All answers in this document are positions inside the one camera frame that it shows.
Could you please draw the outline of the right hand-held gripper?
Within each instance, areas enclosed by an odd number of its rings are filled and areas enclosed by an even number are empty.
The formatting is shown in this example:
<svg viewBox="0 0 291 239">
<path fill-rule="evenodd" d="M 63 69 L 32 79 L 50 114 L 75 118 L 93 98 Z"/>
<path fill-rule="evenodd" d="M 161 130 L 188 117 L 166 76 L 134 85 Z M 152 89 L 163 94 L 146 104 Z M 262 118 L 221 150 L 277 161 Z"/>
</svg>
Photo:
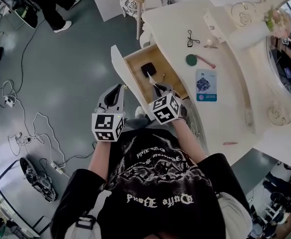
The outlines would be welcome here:
<svg viewBox="0 0 291 239">
<path fill-rule="evenodd" d="M 171 84 L 157 83 L 153 85 L 153 88 L 154 101 L 149 104 L 149 108 L 160 125 L 177 119 L 187 120 L 187 109 L 182 100 L 175 95 Z"/>
</svg>

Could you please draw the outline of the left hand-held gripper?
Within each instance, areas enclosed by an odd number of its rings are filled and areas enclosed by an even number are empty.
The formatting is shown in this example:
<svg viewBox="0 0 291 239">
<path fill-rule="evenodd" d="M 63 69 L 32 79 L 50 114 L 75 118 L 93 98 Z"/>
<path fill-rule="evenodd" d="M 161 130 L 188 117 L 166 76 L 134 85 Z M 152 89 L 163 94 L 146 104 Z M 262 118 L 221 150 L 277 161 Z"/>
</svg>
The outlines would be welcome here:
<svg viewBox="0 0 291 239">
<path fill-rule="evenodd" d="M 124 87 L 117 84 L 107 89 L 92 113 L 92 132 L 96 141 L 117 142 L 125 126 Z"/>
</svg>

